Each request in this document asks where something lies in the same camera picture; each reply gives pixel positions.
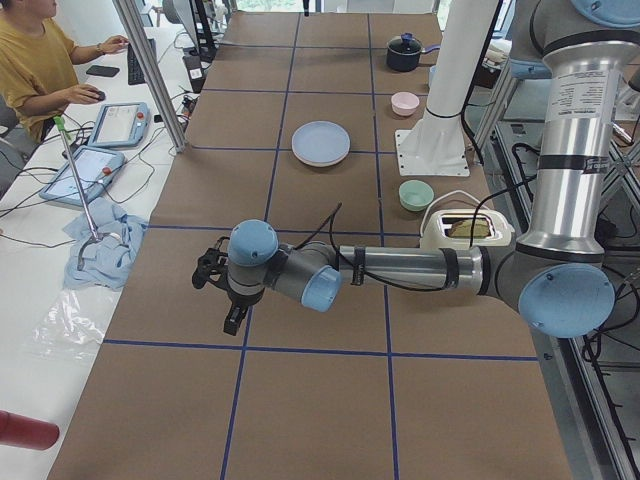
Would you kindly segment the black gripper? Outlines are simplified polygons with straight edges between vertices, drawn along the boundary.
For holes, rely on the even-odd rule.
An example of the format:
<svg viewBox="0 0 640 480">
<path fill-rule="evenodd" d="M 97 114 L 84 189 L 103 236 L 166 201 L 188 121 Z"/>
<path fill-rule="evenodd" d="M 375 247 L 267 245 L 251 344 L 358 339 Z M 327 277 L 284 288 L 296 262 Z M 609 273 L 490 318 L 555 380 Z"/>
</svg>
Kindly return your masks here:
<svg viewBox="0 0 640 480">
<path fill-rule="evenodd" d="M 231 277 L 228 254 L 223 250 L 223 243 L 228 236 L 220 237 L 213 247 L 198 258 L 192 285 L 202 289 L 207 283 L 224 290 L 232 301 L 224 319 L 223 332 L 227 335 L 237 335 L 246 317 L 246 308 L 258 303 L 263 296 L 263 286 L 260 284 L 247 286 Z"/>
</svg>

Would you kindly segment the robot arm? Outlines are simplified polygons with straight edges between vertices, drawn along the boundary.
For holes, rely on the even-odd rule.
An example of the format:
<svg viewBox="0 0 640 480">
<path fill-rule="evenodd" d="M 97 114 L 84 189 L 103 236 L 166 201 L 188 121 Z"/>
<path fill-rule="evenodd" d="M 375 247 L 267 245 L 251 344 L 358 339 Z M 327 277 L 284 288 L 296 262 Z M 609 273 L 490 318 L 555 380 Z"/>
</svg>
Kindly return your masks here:
<svg viewBox="0 0 640 480">
<path fill-rule="evenodd" d="M 639 51 L 639 5 L 520 1 L 513 26 L 512 60 L 539 61 L 551 76 L 528 230 L 507 246 L 464 250 L 340 247 L 312 239 L 293 246 L 268 223 L 243 221 L 199 258 L 192 276 L 195 288 L 212 284 L 227 294 L 227 334 L 237 333 L 266 289 L 324 312 L 342 285 L 367 280 L 495 297 L 558 338 L 606 321 L 616 297 L 594 232 L 620 77 Z"/>
</svg>

